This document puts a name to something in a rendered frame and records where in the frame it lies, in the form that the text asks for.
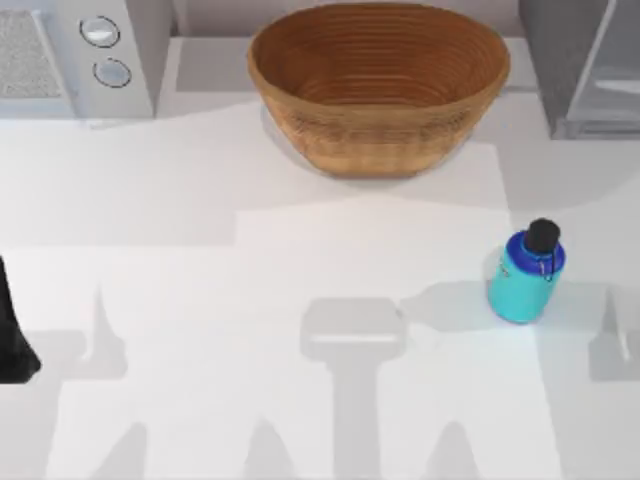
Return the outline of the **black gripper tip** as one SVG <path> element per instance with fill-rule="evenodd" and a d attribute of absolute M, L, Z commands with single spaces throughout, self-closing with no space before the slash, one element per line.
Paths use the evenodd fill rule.
<path fill-rule="evenodd" d="M 0 256 L 0 384 L 26 384 L 41 367 L 40 358 L 18 323 L 5 263 Z"/>

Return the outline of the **microwave knob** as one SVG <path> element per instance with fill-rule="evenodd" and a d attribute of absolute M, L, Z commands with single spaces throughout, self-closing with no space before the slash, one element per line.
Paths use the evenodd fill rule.
<path fill-rule="evenodd" d="M 129 67 L 115 58 L 106 58 L 95 62 L 92 67 L 94 78 L 103 86 L 120 89 L 126 87 L 132 80 Z"/>
<path fill-rule="evenodd" d="M 111 48 L 121 37 L 118 25 L 105 16 L 82 19 L 79 23 L 79 33 L 89 45 L 96 48 Z"/>

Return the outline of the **brown woven basket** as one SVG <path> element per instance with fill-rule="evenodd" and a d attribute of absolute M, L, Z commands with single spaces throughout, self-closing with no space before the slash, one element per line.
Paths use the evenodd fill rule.
<path fill-rule="evenodd" d="M 510 73 L 504 39 L 468 16 L 400 2 L 319 5 L 264 27 L 250 78 L 289 144 L 337 177 L 405 177 L 461 145 Z"/>

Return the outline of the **pale microwave oven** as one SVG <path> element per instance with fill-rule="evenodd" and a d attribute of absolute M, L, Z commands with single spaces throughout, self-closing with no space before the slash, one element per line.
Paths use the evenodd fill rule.
<path fill-rule="evenodd" d="M 115 46 L 82 38 L 80 21 L 95 16 L 118 25 Z M 0 0 L 0 119 L 154 117 L 174 27 L 173 0 Z M 94 78 L 106 58 L 129 67 L 126 87 Z"/>

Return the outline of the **blue bottle with black cap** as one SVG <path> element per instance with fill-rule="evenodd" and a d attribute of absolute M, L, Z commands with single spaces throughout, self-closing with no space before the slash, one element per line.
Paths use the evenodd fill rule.
<path fill-rule="evenodd" d="M 560 236 L 554 221 L 538 218 L 508 239 L 488 287 L 496 315 L 518 325 L 541 316 L 566 265 Z"/>

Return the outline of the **grey cabinet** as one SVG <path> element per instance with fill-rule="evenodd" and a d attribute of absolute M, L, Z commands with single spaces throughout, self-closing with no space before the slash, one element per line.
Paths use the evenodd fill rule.
<path fill-rule="evenodd" d="M 640 0 L 519 0 L 554 140 L 640 140 Z"/>

